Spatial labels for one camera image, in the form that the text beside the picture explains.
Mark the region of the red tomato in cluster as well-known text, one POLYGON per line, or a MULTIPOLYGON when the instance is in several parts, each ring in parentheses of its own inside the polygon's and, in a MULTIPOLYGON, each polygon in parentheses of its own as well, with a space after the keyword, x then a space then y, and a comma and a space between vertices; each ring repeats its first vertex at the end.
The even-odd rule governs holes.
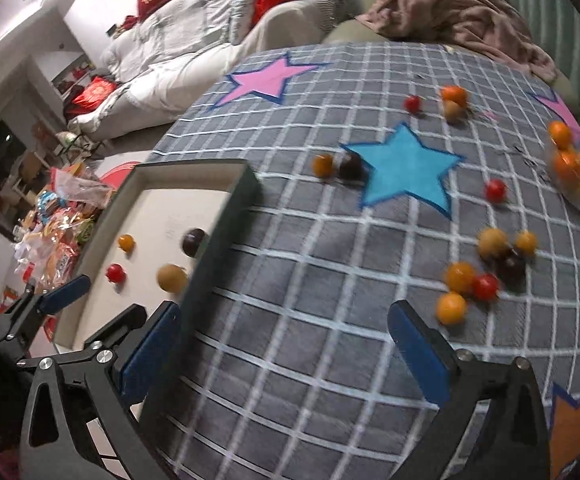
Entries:
POLYGON ((477 275, 472 282, 472 296, 478 301, 495 301, 498 297, 498 290, 498 278, 491 273, 477 275))

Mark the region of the tan round fruit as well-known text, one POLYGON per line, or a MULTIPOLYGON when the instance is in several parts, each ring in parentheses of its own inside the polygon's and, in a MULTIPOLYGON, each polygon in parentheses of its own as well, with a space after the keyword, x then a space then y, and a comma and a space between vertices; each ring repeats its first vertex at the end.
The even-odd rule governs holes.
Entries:
POLYGON ((188 274, 181 266, 168 263, 156 271, 156 281, 160 289, 164 290, 164 292, 176 295, 180 294, 187 287, 188 274))

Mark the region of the red cushion on floor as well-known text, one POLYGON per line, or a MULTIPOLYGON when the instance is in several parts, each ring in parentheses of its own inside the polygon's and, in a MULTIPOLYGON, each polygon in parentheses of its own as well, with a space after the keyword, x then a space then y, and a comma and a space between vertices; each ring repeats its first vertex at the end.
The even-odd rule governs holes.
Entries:
POLYGON ((96 76, 87 87, 75 86, 66 99, 63 115, 66 120, 91 113, 110 96, 118 85, 111 79, 96 76))

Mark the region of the tan fruit in cluster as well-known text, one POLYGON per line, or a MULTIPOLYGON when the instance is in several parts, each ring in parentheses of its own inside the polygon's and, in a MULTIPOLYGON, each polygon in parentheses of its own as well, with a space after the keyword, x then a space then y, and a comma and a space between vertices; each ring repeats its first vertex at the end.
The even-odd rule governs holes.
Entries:
POLYGON ((484 260, 496 258, 508 247, 508 236, 499 228, 486 228, 478 235, 478 253, 484 260))

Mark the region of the pinkish brown blanket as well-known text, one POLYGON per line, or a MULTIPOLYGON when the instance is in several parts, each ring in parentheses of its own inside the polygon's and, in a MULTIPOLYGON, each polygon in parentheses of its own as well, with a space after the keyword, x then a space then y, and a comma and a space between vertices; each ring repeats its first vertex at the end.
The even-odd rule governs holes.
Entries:
POLYGON ((356 20, 388 39, 456 44, 550 84, 554 60, 505 0, 376 0, 356 20))

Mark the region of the orange mandarin far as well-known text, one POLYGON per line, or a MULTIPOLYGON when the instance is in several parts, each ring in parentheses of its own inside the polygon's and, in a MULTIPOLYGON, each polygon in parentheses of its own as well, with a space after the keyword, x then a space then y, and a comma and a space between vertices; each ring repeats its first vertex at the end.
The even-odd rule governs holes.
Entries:
POLYGON ((454 102, 461 108, 468 107, 468 91, 461 86, 444 86, 441 89, 441 98, 444 102, 454 102))

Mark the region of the orange tomato by blue star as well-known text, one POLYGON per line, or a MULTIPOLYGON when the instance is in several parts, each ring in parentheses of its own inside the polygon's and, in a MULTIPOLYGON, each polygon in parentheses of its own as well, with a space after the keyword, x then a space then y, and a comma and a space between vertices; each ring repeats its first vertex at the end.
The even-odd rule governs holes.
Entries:
POLYGON ((317 154, 312 160, 314 175, 322 180, 330 179, 334 173, 334 160, 331 154, 317 154))

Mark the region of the white shallow tray box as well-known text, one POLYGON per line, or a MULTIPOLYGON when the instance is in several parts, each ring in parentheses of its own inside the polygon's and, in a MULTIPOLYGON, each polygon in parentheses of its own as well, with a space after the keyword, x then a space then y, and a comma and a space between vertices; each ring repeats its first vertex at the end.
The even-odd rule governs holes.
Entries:
POLYGON ((242 229, 244 216, 258 195, 258 179, 243 159, 198 159, 137 165, 123 182, 96 223, 82 250, 75 272, 92 281, 89 293, 58 315, 54 343, 78 350, 96 330, 131 304, 153 313, 164 300, 182 308, 187 325, 205 303, 232 241, 242 229), (206 237, 194 258, 180 242, 193 229, 206 237), (130 254, 118 238, 135 240, 130 254), (126 272, 122 284, 106 278, 107 267, 119 263, 126 272), (188 274, 180 294, 160 289, 156 271, 173 263, 188 274))

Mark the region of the dark purple tomato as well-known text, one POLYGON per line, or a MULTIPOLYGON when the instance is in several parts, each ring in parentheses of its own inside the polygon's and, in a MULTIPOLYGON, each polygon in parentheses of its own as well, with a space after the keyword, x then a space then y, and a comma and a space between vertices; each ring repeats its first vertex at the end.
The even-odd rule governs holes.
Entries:
POLYGON ((359 154, 346 152, 339 162, 338 177, 342 181, 362 182, 365 179, 365 167, 359 154))
POLYGON ((495 259, 497 276, 506 284, 517 284, 525 279, 526 262, 516 248, 508 248, 495 259))
POLYGON ((198 254, 205 237, 205 230, 193 228, 184 234, 182 241, 180 242, 180 248, 182 248, 182 251, 186 256, 194 258, 198 254))

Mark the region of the grey checkered star tablecloth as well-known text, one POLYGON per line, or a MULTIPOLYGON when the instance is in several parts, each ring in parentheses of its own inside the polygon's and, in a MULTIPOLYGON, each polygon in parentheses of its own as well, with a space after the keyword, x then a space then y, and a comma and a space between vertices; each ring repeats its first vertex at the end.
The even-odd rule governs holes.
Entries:
POLYGON ((544 170, 558 99, 543 81, 482 56, 428 44, 342 44, 251 56, 242 69, 307 64, 279 102, 232 98, 223 80, 156 144, 152 159, 243 158, 261 194, 228 250, 175 375, 158 445, 182 479, 385 479, 436 409, 386 326, 406 299, 427 322, 453 262, 480 264, 494 226, 533 232, 517 290, 472 304, 447 339, 496 363, 534 368, 555 477, 580 455, 580 213, 544 170), (441 89, 468 91, 448 124, 441 89), (418 115, 404 99, 422 99, 418 115), (317 154, 390 139, 406 124, 427 148, 461 157, 446 177, 450 213, 410 196, 362 208, 360 190, 314 175, 317 154), (488 180, 507 185, 491 204, 488 180))

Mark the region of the dark purple tomato by star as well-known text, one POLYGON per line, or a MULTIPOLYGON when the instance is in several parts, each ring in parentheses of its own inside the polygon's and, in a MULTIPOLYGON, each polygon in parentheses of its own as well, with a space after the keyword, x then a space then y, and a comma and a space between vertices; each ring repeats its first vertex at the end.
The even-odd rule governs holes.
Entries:
POLYGON ((342 181, 362 182, 365 179, 365 167, 359 154, 346 152, 339 162, 338 177, 342 181))

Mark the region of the red cherry tomato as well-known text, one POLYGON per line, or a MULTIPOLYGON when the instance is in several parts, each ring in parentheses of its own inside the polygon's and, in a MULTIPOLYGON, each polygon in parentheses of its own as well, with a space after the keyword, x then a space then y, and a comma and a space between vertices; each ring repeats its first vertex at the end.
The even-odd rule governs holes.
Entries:
POLYGON ((122 284, 126 280, 126 272, 119 263, 111 263, 107 267, 106 278, 112 284, 122 284))

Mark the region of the white sofa with quilt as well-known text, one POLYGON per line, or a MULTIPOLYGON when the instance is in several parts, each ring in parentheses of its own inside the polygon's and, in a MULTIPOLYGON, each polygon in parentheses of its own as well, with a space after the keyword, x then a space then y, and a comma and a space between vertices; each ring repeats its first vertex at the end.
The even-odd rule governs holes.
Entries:
POLYGON ((253 53, 318 44, 336 0, 289 0, 254 16, 255 0, 171 0, 100 55, 118 85, 68 128, 105 141, 172 122, 253 53))

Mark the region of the red round floor mat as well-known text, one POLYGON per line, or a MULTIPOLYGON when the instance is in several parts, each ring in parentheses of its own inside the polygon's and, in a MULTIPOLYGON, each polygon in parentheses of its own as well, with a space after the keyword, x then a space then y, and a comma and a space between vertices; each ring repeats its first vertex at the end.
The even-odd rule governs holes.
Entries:
POLYGON ((117 190, 138 164, 139 164, 138 160, 123 162, 122 164, 116 165, 111 169, 108 169, 102 174, 98 174, 97 178, 103 184, 117 190))

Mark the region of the yellow orange tomato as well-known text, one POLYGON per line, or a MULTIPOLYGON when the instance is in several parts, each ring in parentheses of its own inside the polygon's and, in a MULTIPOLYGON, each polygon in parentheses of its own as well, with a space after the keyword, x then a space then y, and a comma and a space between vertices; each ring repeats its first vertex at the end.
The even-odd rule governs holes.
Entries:
POLYGON ((463 296, 457 292, 447 292, 439 296, 435 315, 441 324, 451 326, 464 322, 467 310, 468 304, 463 296))

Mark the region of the mandarin on bowl top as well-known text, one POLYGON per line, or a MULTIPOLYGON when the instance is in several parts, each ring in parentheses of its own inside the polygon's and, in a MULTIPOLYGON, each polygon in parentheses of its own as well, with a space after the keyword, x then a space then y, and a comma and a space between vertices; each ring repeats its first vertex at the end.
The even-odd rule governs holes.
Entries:
POLYGON ((573 133, 565 122, 562 122, 561 120, 554 120, 548 125, 547 131, 550 140, 552 140, 552 143, 556 148, 558 148, 558 150, 564 151, 571 147, 573 142, 573 133))

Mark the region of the small red tomato far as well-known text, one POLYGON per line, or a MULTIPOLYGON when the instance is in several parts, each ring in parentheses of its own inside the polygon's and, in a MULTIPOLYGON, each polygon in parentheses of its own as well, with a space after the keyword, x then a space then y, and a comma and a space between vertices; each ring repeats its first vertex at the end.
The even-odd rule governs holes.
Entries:
POLYGON ((408 114, 418 115, 422 110, 422 99, 416 94, 412 94, 404 99, 404 109, 408 114))

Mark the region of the small orange tomato cluster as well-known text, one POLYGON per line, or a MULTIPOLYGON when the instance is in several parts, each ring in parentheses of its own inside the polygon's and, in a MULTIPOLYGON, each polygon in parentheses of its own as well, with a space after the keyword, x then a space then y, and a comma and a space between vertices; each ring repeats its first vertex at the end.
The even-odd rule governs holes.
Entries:
POLYGON ((514 238, 514 248, 526 258, 532 258, 537 250, 538 240, 536 235, 528 230, 519 231, 514 238))

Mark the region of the red tomato right of star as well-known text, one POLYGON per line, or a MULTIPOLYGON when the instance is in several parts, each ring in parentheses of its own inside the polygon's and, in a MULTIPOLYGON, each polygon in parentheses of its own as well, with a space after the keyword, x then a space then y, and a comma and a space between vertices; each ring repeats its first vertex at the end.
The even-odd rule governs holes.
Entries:
POLYGON ((507 199, 507 185, 503 180, 491 179, 485 183, 484 194, 491 204, 505 203, 507 199))

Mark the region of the tan fruit beside mandarin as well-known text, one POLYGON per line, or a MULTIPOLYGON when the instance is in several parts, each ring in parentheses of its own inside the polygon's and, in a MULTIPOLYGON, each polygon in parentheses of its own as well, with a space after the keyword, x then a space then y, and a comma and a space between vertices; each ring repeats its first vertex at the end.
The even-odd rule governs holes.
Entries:
POLYGON ((458 124, 465 118, 465 109, 451 100, 443 101, 443 113, 448 124, 458 124))

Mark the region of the pile of snack packages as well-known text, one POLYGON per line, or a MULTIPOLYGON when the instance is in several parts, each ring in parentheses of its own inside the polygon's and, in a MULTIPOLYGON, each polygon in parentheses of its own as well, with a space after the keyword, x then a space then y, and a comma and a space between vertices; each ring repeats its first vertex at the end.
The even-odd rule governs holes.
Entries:
POLYGON ((32 285, 50 292, 66 284, 95 224, 114 191, 86 162, 49 171, 49 181, 19 224, 13 269, 6 277, 2 307, 8 308, 32 285))

